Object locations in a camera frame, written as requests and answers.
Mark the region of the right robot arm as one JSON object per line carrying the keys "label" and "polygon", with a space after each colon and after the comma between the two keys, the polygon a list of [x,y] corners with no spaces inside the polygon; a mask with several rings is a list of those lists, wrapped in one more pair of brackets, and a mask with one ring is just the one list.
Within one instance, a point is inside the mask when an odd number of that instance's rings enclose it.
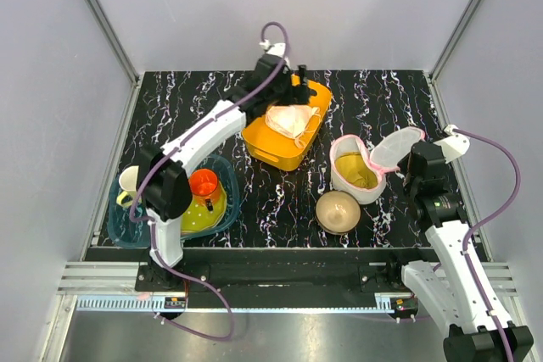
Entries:
{"label": "right robot arm", "polygon": [[[407,288],[422,301],[443,336],[449,361],[522,361],[534,344],[527,326],[518,326],[502,305],[473,246],[461,198],[444,187],[447,165],[470,147],[454,130],[437,142],[420,141],[400,163],[412,217],[439,259],[397,262],[385,270],[390,288]],[[436,273],[445,272],[445,281]]]}

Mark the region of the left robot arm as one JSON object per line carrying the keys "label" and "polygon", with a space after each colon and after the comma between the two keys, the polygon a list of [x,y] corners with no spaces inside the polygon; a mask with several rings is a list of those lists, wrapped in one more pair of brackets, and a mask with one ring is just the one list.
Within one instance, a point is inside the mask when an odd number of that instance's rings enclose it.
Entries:
{"label": "left robot arm", "polygon": [[180,221],[193,199],[189,176],[219,145],[269,107],[307,104],[315,95],[308,86],[305,65],[294,72],[285,57],[265,53],[204,118],[163,147],[142,151],[136,199],[146,207],[143,220],[150,228],[150,256],[158,265],[153,278],[161,288],[172,291],[182,284],[183,270],[177,264],[183,257]]}

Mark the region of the white satin bra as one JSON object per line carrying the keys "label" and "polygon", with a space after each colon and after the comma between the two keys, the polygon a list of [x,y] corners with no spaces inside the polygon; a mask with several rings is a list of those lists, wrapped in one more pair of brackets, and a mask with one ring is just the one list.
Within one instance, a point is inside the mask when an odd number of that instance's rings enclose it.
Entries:
{"label": "white satin bra", "polygon": [[297,148],[304,149],[306,134],[314,134],[316,127],[309,128],[313,117],[321,118],[320,109],[309,105],[272,106],[266,111],[265,123],[276,133],[292,139]]}

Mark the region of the white mesh laundry bag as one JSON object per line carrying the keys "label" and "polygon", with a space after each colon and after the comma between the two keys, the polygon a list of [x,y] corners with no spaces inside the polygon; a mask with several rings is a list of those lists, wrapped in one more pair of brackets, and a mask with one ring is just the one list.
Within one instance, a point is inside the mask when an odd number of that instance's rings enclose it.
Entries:
{"label": "white mesh laundry bag", "polygon": [[397,171],[411,146],[424,139],[423,130],[408,126],[373,149],[352,134],[334,140],[329,151],[332,189],[349,193],[361,205],[377,201],[387,186],[386,175]]}

